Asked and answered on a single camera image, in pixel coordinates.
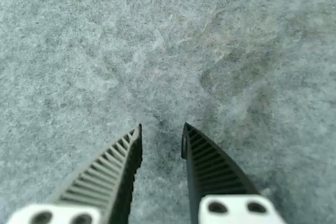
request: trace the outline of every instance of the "floor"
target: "floor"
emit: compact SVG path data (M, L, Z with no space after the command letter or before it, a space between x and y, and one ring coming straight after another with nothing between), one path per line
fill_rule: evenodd
M143 125L130 223L188 223L184 122L332 224L336 0L0 0L0 223Z

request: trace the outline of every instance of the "carpet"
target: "carpet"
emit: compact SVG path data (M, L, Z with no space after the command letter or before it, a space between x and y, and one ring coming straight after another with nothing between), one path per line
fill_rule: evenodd
M188 223L181 134L334 223L336 0L0 0L0 222L143 125L130 223Z

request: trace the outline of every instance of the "mounting hole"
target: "mounting hole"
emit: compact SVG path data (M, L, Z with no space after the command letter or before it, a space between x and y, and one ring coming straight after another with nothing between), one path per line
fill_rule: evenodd
M249 204L247 204L247 208L251 212L261 212L261 213L266 212L266 208L256 202L250 202Z
M71 224L91 224L92 218L89 215L79 215L75 217Z
M217 212L219 214L223 214L227 212L226 207L219 202L211 202L208 206L210 212Z
M52 216L49 211L40 212L32 218L30 224L47 224L50 222Z

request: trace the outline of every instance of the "gray felt surface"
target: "gray felt surface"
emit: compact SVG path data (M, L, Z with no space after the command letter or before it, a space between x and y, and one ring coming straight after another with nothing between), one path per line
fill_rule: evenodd
M130 223L188 223L183 123L334 223L336 0L0 0L0 215L143 124Z

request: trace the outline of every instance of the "gray carpet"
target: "gray carpet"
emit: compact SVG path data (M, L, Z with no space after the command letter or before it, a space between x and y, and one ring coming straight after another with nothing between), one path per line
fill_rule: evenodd
M189 223L185 121L289 223L334 223L336 0L0 0L0 221L143 125L130 223Z

